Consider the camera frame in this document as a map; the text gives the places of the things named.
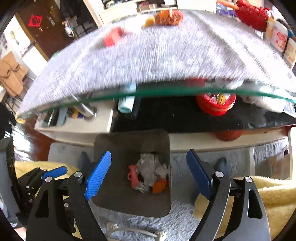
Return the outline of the pink plastic toy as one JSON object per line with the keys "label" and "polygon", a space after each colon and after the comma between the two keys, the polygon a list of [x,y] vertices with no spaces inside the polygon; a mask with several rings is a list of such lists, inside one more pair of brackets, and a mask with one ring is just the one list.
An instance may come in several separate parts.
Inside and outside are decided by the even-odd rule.
{"label": "pink plastic toy", "polygon": [[139,185],[138,174],[137,174],[137,165],[129,165],[129,173],[127,175],[130,185],[133,189],[136,189]]}

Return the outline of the orange triangular block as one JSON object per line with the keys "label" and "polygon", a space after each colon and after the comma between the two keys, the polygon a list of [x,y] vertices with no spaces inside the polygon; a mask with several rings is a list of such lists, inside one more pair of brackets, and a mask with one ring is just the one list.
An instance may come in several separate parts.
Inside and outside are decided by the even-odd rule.
{"label": "orange triangular block", "polygon": [[166,179],[160,179],[160,180],[158,180],[152,186],[152,193],[153,194],[162,193],[165,190],[167,184],[168,184],[168,181]]}

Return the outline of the silver foil ball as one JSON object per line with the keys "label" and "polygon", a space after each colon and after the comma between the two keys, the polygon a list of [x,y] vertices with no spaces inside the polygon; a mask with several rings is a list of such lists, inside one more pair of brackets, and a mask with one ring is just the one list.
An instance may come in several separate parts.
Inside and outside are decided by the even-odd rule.
{"label": "silver foil ball", "polygon": [[162,164],[155,154],[141,154],[137,162],[137,169],[144,178],[144,185],[152,187],[158,180],[166,178],[168,166]]}

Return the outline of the red rectangular block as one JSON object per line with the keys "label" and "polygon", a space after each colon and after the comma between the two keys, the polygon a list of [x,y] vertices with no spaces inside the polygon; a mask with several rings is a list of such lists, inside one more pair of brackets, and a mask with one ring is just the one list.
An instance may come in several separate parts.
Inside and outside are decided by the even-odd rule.
{"label": "red rectangular block", "polygon": [[104,37],[103,42],[106,47],[115,45],[123,36],[121,27],[111,29],[110,32]]}

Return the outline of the yellow toy block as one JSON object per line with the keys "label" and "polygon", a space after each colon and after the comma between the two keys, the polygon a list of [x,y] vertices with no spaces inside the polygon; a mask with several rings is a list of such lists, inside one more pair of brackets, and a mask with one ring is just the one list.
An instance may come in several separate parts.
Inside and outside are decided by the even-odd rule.
{"label": "yellow toy block", "polygon": [[154,17],[153,16],[149,16],[146,21],[145,21],[145,24],[142,26],[142,28],[147,28],[147,27],[150,27],[150,26],[153,26],[154,25]]}

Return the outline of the orange red snack wrapper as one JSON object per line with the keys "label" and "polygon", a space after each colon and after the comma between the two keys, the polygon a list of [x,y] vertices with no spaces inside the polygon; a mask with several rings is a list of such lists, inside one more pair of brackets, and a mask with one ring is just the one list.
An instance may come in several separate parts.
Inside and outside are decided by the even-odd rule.
{"label": "orange red snack wrapper", "polygon": [[177,9],[162,10],[154,16],[154,23],[163,26],[178,26],[183,17],[183,13]]}

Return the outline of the dark grey trash bin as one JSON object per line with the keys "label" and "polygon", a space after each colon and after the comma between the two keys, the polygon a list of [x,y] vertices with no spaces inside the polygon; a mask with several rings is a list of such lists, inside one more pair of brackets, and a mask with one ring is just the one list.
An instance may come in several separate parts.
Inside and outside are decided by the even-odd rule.
{"label": "dark grey trash bin", "polygon": [[92,202],[109,210],[164,217],[171,209],[170,139],[162,130],[104,133],[94,160],[111,153],[111,166]]}

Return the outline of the white lower table shelf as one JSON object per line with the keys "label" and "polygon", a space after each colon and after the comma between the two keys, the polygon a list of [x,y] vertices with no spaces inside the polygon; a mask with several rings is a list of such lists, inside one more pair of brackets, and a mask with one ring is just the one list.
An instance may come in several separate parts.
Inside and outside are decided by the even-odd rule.
{"label": "white lower table shelf", "polygon": [[93,102],[91,105],[98,109],[96,117],[91,120],[66,118],[61,126],[45,126],[39,117],[34,129],[56,142],[92,146],[98,134],[110,132],[115,103],[109,100]]}

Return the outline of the orange basketball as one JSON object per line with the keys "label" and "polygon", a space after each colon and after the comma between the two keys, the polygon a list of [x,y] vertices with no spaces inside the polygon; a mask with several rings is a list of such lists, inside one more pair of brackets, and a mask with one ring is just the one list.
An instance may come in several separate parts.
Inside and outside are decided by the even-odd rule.
{"label": "orange basketball", "polygon": [[213,132],[212,134],[218,140],[221,140],[224,142],[230,142],[238,139],[243,134],[243,131],[220,131],[220,132]]}

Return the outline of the chrome table leg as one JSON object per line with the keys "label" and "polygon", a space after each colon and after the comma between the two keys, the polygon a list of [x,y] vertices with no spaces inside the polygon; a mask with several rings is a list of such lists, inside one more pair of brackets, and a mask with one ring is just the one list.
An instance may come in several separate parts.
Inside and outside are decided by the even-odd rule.
{"label": "chrome table leg", "polygon": [[84,119],[89,121],[96,117],[97,108],[91,106],[89,103],[80,102],[79,97],[72,96],[72,98],[77,102],[73,105],[74,109],[76,109],[79,113],[84,116]]}

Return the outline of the red round tin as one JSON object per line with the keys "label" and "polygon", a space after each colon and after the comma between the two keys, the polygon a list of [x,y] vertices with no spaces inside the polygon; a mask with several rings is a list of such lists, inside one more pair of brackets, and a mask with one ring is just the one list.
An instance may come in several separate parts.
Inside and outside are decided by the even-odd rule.
{"label": "red round tin", "polygon": [[229,111],[236,101],[236,94],[204,93],[196,96],[200,109],[211,116],[222,116]]}

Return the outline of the blue bottle under table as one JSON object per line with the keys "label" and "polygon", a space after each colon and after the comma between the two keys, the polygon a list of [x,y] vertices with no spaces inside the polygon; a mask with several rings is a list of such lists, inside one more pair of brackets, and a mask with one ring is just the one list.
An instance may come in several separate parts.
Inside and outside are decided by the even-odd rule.
{"label": "blue bottle under table", "polygon": [[[131,83],[129,85],[121,86],[121,93],[135,93],[137,90],[137,85]],[[134,104],[134,96],[126,96],[118,100],[118,110],[121,113],[129,114],[132,112]]]}

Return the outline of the brown hanging coat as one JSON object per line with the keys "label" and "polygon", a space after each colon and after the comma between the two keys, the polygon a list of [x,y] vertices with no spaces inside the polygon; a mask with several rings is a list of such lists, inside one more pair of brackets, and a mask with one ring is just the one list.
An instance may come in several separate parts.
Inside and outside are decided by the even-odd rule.
{"label": "brown hanging coat", "polygon": [[23,91],[23,80],[29,69],[18,63],[12,51],[1,58],[0,62],[1,87],[12,97],[19,96]]}

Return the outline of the grey woven table cloth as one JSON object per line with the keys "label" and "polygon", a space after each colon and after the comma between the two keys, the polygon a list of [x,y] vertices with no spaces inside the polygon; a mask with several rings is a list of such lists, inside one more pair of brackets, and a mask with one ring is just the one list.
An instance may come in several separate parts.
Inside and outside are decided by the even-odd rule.
{"label": "grey woven table cloth", "polygon": [[[53,55],[23,98],[26,118],[77,102],[125,96],[178,96],[204,92],[268,96],[295,101],[295,75],[281,55],[235,18],[184,11],[178,26],[142,28],[132,16],[75,40]],[[121,27],[123,36],[103,39]],[[135,83],[135,93],[120,87]]]}

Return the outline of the red door decoration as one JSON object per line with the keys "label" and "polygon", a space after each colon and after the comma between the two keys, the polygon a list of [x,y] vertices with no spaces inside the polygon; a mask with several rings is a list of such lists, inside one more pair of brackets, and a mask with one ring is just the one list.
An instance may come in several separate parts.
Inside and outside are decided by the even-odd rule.
{"label": "red door decoration", "polygon": [[31,15],[28,26],[39,28],[41,26],[42,19],[43,19],[42,16]]}

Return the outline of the dark wooden door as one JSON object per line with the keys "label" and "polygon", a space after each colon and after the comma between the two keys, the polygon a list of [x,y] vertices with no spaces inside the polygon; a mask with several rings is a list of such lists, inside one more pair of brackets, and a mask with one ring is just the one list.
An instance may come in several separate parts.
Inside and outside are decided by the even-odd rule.
{"label": "dark wooden door", "polygon": [[[28,26],[31,15],[43,17],[39,28]],[[16,19],[29,39],[37,42],[37,49],[46,60],[73,42],[65,32],[64,19],[55,1],[25,1]]]}

